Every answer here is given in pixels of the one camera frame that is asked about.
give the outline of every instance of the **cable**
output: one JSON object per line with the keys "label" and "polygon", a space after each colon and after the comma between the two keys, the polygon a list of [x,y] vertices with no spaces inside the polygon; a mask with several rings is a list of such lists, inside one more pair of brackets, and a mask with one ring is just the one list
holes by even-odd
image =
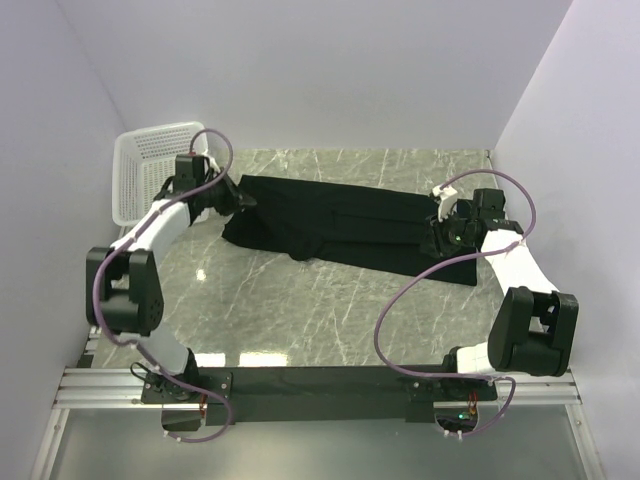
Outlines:
{"label": "cable", "polygon": [[[213,180],[211,180],[210,182],[207,182],[197,188],[194,188],[193,190],[189,190],[188,192],[185,192],[173,199],[171,199],[169,202],[163,204],[160,208],[158,208],[156,211],[154,211],[149,218],[137,229],[136,232],[136,236],[141,235],[143,232],[145,232],[149,226],[155,221],[156,218],[158,218],[162,212],[164,212],[166,209],[170,208],[172,205],[175,205],[178,202],[181,202],[183,200],[186,200],[189,197],[192,197],[194,195],[198,195],[199,193],[207,190],[208,188],[213,187],[215,184],[217,184],[218,182],[220,182],[222,180],[222,178],[228,173],[229,169],[231,168],[231,165],[233,164],[233,147],[231,145],[231,142],[229,141],[229,139],[221,132],[219,132],[218,130],[214,130],[213,128],[205,128],[203,130],[198,131],[193,138],[191,139],[191,143],[189,145],[189,153],[195,153],[193,152],[193,145],[196,141],[196,139],[202,135],[203,133],[213,133],[215,135],[217,135],[218,137],[220,137],[224,143],[227,146],[227,149],[229,150],[229,160],[227,162],[227,164],[224,166],[224,168],[220,171],[219,175],[217,175]],[[167,435],[170,436],[171,438],[176,439],[179,442],[184,442],[184,443],[204,443],[204,442],[208,442],[209,440],[213,440],[214,438],[218,438],[220,435],[222,435],[227,428],[229,428],[229,426],[233,423],[233,409],[231,408],[231,404],[229,403],[229,401],[223,397],[222,395],[219,395],[215,392],[209,391],[209,390],[205,390],[204,388],[200,388],[200,387],[196,387],[195,385],[189,385],[188,383],[185,383],[181,380],[178,380],[177,378],[174,378],[167,370],[165,370],[161,365],[158,364],[158,361],[153,358],[153,355],[151,355],[151,353],[149,353],[149,351],[144,348],[143,345],[139,344],[136,340],[131,339],[131,340],[119,340],[118,338],[116,338],[116,336],[113,334],[113,332],[109,329],[109,327],[107,326],[107,322],[104,319],[104,315],[102,314],[102,310],[100,309],[100,284],[102,283],[102,280],[105,277],[105,272],[107,270],[107,267],[111,264],[111,262],[113,262],[113,260],[122,252],[126,251],[133,243],[135,243],[136,241],[136,237],[132,237],[130,239],[128,239],[126,242],[124,242],[122,245],[120,245],[118,248],[116,248],[113,252],[111,252],[109,255],[107,255],[107,257],[103,260],[103,262],[100,264],[100,266],[98,267],[98,271],[96,272],[96,276],[93,279],[93,288],[91,291],[91,299],[92,299],[92,304],[93,304],[93,313],[96,317],[96,322],[98,323],[98,325],[100,326],[100,328],[102,329],[102,332],[104,333],[104,335],[109,339],[109,341],[111,343],[113,343],[114,345],[118,346],[118,347],[131,347],[131,348],[137,348],[138,351],[140,352],[140,354],[144,357],[145,360],[147,360],[151,365],[152,365],[152,370],[154,371],[154,373],[159,373],[161,374],[164,378],[166,378],[168,381],[170,381],[171,383],[173,383],[174,385],[177,385],[180,388],[183,388],[185,390],[189,390],[192,392],[196,392],[196,393],[200,393],[202,395],[206,395],[207,397],[215,400],[216,402],[220,402],[224,405],[224,407],[227,410],[227,419],[224,423],[224,425],[215,433],[208,435],[206,437],[202,437],[202,438],[183,438],[181,436],[179,436],[176,433],[173,432],[167,432]]]}
{"label": "cable", "polygon": [[[489,168],[480,168],[480,169],[475,169],[475,170],[469,170],[467,172],[461,173],[460,175],[456,175],[452,178],[450,178],[449,180],[447,180],[446,182],[444,182],[442,185],[440,185],[440,188],[445,188],[448,187],[449,185],[451,185],[453,182],[460,180],[463,177],[466,177],[467,175],[473,175],[476,173],[491,173],[493,175],[497,175],[498,177],[502,177],[506,180],[508,180],[509,182],[511,182],[513,185],[515,185],[518,190],[520,190],[522,192],[522,194],[525,196],[525,198],[527,199],[527,202],[529,202],[529,207],[531,208],[531,223],[529,223],[529,226],[527,227],[527,229],[525,230],[525,232],[522,235],[522,240],[523,241],[525,238],[527,238],[529,236],[529,234],[533,231],[533,228],[536,225],[536,206],[533,202],[533,199],[531,198],[531,195],[529,195],[529,192],[527,192],[527,190],[514,178],[512,178],[511,176],[507,175],[506,173],[502,173],[502,172],[498,172],[496,170],[492,170]],[[400,297],[402,297],[405,293],[407,293],[407,291],[413,287],[414,285],[416,285],[420,280],[428,277],[429,275],[431,275],[434,272],[437,272],[438,270],[444,268],[444,267],[448,267],[449,265],[453,265],[456,263],[460,263],[460,262],[466,262],[467,260],[475,260],[477,258],[485,258],[485,257],[490,257],[493,255],[500,255],[502,253],[507,253],[510,252],[511,250],[513,250],[515,247],[517,247],[520,242],[514,242],[512,244],[510,244],[509,246],[499,249],[499,250],[493,250],[491,252],[476,252],[476,253],[471,253],[468,255],[462,255],[460,257],[455,257],[455,258],[449,258],[447,260],[444,260],[440,263],[437,263],[436,265],[432,266],[431,268],[428,268],[427,270],[425,270],[424,272],[422,272],[420,275],[418,275],[417,277],[415,277],[414,279],[412,279],[409,283],[407,283],[404,287],[402,287],[392,298],[391,300],[389,300],[389,302],[384,306],[384,308],[382,309],[382,311],[380,312],[380,316],[378,317],[378,321],[376,322],[376,326],[374,328],[373,331],[373,346],[376,350],[376,353],[378,355],[378,357],[380,358],[380,360],[383,361],[383,363],[385,365],[387,365],[389,368],[391,368],[392,370],[402,374],[402,375],[409,375],[411,377],[418,377],[418,378],[468,378],[468,379],[476,379],[476,380],[485,380],[487,382],[489,382],[489,384],[492,384],[493,382],[497,381],[497,380],[506,380],[509,381],[511,383],[511,390],[509,391],[509,395],[507,396],[507,399],[504,402],[504,405],[500,408],[500,410],[498,410],[498,413],[491,418],[487,423],[485,423],[484,425],[478,427],[477,429],[471,431],[471,432],[467,432],[467,433],[461,433],[458,432],[458,436],[460,438],[462,437],[469,437],[471,435],[476,435],[478,433],[481,433],[489,428],[491,428],[500,418],[502,418],[502,416],[504,415],[504,413],[506,412],[507,408],[509,408],[509,405],[511,404],[511,401],[513,400],[513,396],[515,394],[516,391],[516,381],[513,377],[509,377],[509,376],[500,376],[500,377],[493,377],[491,375],[482,375],[482,374],[461,374],[461,373],[425,373],[425,372],[416,372],[414,370],[409,370],[407,368],[403,368],[399,365],[396,365],[395,363],[393,363],[391,360],[389,360],[384,353],[382,353],[382,350],[380,349],[380,329],[382,327],[382,323],[387,315],[387,313],[389,313],[389,310],[391,310],[391,307],[393,307],[393,305],[400,299]]]}

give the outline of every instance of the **gray marble surface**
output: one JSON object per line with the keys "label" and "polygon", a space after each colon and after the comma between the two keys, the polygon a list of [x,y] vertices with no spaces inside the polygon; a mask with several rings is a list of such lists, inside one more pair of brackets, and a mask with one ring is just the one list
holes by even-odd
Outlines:
{"label": "gray marble surface", "polygon": [[[454,174],[490,167],[485,151],[245,150],[242,173],[428,193]],[[490,175],[456,183],[464,198],[495,187]],[[236,247],[221,238],[226,219],[211,215],[171,247],[160,266],[163,324],[200,363],[236,365],[379,364],[373,327],[381,308],[408,277],[322,260]],[[502,302],[493,272],[478,262],[475,288],[423,281],[402,298],[382,330],[398,363],[440,363],[456,345],[484,341]],[[94,367],[127,367],[137,352],[104,338]]]}

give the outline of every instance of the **black trousers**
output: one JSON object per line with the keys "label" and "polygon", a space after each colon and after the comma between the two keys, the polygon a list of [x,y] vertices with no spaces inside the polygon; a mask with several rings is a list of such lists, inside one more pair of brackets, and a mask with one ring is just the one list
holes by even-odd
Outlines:
{"label": "black trousers", "polygon": [[[409,276],[442,260],[419,251],[425,219],[438,208],[425,195],[250,175],[239,186],[258,205],[225,226],[222,237],[234,245]],[[458,203],[462,214],[468,207]],[[451,265],[429,278],[475,286],[476,263]]]}

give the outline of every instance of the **white laundry basket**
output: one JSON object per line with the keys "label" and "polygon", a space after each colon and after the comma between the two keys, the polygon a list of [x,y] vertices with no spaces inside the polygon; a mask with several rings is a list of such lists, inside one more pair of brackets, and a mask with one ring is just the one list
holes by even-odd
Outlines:
{"label": "white laundry basket", "polygon": [[[113,152],[111,212],[121,227],[135,225],[149,210],[167,177],[174,174],[175,158],[189,151],[193,135],[204,126],[199,122],[173,123],[123,133]],[[207,153],[206,135],[194,149]],[[200,215],[204,220],[208,211]]]}

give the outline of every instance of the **white wall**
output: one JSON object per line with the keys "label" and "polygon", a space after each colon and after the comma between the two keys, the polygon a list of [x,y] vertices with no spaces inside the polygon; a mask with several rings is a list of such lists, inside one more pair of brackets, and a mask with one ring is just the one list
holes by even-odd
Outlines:
{"label": "white wall", "polygon": [[4,0],[0,24],[0,477],[24,479],[86,340],[84,257],[115,234],[123,125],[53,2]]}
{"label": "white wall", "polygon": [[[572,365],[616,480],[640,472],[638,25],[636,0],[575,0],[495,159],[537,201],[536,258],[580,301]],[[527,217],[516,197],[511,214]]]}
{"label": "white wall", "polygon": [[571,0],[59,0],[127,129],[493,148]]}

